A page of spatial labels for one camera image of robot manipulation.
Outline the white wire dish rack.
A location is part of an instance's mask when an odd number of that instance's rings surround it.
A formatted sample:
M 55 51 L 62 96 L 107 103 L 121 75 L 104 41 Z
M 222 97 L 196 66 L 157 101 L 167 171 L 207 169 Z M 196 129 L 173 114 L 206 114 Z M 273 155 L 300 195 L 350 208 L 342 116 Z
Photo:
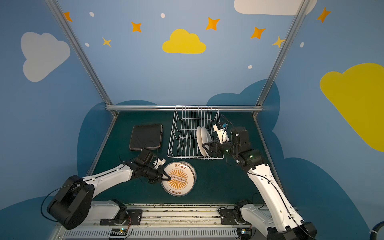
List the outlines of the white wire dish rack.
M 175 110 L 168 157 L 174 159 L 222 160 L 220 157 L 203 157 L 197 143 L 197 127 L 205 127 L 212 141 L 217 140 L 213 125 L 220 122 L 218 110 Z

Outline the white round plate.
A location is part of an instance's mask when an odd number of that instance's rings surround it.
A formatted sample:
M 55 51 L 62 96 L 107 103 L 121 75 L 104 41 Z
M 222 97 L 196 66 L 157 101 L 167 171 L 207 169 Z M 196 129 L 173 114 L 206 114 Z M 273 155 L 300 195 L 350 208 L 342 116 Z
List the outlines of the white round plate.
M 184 179 L 181 177 L 183 174 L 180 168 L 180 162 L 173 162 L 165 167 L 165 172 L 172 178 L 171 181 L 162 182 L 163 189 L 172 196 L 183 197 Z
M 179 165 L 183 172 L 181 177 L 183 177 L 185 183 L 182 188 L 184 191 L 183 195 L 187 195 L 192 191 L 197 182 L 197 172 L 195 168 L 188 162 L 181 161 Z
M 203 148 L 203 142 L 202 142 L 202 135 L 201 135 L 201 127 L 198 126 L 196 130 L 196 138 L 197 138 L 197 143 L 198 143 L 198 148 L 202 154 L 203 157 L 206 156 L 206 152 Z
M 205 127 L 201 127 L 201 135 L 202 135 L 202 142 L 203 143 L 207 143 L 207 142 L 212 141 L 211 135 Z

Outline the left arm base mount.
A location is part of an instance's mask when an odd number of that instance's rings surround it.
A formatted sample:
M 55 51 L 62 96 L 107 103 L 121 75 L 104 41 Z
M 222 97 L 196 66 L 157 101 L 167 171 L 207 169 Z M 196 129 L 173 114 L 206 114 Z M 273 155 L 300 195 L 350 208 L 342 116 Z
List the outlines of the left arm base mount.
M 143 210 L 127 209 L 118 213 L 113 219 L 101 219 L 101 226 L 138 226 L 141 223 Z

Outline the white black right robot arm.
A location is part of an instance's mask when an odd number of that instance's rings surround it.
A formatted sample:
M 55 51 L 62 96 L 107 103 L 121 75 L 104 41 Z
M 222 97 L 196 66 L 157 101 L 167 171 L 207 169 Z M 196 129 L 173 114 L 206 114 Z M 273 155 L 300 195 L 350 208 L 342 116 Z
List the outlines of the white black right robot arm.
M 205 157 L 228 155 L 236 160 L 257 187 L 270 215 L 266 215 L 247 201 L 236 205 L 238 221 L 247 222 L 258 229 L 268 240 L 313 240 L 317 229 L 305 222 L 293 208 L 276 183 L 270 166 L 260 151 L 252 148 L 249 132 L 244 127 L 219 123 L 214 125 L 218 139 L 212 140 L 205 127 L 197 127 L 196 137 L 200 152 Z

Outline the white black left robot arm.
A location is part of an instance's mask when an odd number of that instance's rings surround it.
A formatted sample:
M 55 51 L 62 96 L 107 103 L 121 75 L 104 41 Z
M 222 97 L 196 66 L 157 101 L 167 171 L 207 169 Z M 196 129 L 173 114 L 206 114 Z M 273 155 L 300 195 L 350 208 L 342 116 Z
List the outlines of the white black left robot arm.
M 144 149 L 140 155 L 122 162 L 102 173 L 81 178 L 69 177 L 56 189 L 55 197 L 47 206 L 53 222 L 67 230 L 78 227 L 84 221 L 110 221 L 117 226 L 131 225 L 127 207 L 118 200 L 94 201 L 100 193 L 132 179 L 147 178 L 150 184 L 167 182 L 171 177 L 165 172 L 165 160 Z

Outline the square floral plate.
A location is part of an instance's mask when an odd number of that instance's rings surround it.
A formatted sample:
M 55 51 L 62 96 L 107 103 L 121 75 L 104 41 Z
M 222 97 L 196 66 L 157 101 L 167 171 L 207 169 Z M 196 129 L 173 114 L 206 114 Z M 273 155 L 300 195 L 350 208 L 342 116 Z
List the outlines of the square floral plate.
M 135 125 L 132 130 L 129 149 L 159 150 L 162 145 L 163 126 L 161 124 Z
M 130 151 L 142 151 L 142 150 L 147 150 L 147 151 L 158 151 L 161 148 L 158 147 L 138 147 L 138 148 L 131 148 L 129 147 Z

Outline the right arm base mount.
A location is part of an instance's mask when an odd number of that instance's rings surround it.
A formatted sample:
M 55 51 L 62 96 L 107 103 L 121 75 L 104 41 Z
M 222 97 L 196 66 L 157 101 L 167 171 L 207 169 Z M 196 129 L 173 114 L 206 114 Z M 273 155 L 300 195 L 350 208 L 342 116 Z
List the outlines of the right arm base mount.
M 241 207 L 250 204 L 248 200 L 243 200 L 234 204 L 233 209 L 225 207 L 219 207 L 218 213 L 221 218 L 222 225 L 250 225 L 249 222 L 245 221 L 241 214 Z

